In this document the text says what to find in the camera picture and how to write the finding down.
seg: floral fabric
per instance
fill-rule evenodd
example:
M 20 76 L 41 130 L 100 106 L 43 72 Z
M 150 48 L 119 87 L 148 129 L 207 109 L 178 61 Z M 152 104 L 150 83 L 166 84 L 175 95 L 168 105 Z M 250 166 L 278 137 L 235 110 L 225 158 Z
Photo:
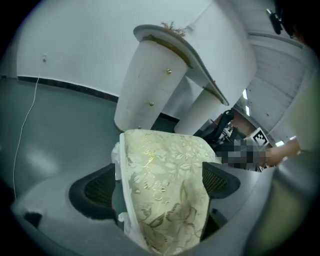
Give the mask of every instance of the floral fabric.
M 151 130 L 124 133 L 134 211 L 151 250 L 173 255 L 200 241 L 209 197 L 202 162 L 220 163 L 202 139 Z

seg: white wall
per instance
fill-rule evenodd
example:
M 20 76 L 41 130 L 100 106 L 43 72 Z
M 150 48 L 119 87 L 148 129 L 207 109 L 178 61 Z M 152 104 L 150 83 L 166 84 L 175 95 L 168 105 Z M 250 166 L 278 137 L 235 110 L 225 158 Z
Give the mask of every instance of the white wall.
M 221 0 L 44 0 L 22 25 L 17 74 L 40 75 L 118 96 L 138 45 L 133 35 L 136 26 L 174 21 L 176 27 L 185 27 L 212 3 L 185 39 L 233 106 L 253 77 L 254 57 L 243 28 L 235 27 L 240 22 L 232 10 L 217 2 Z M 226 17 L 224 12 L 231 20 L 219 19 Z M 246 58 L 249 69 L 243 64 Z M 180 118 L 201 90 L 187 82 L 163 111 Z

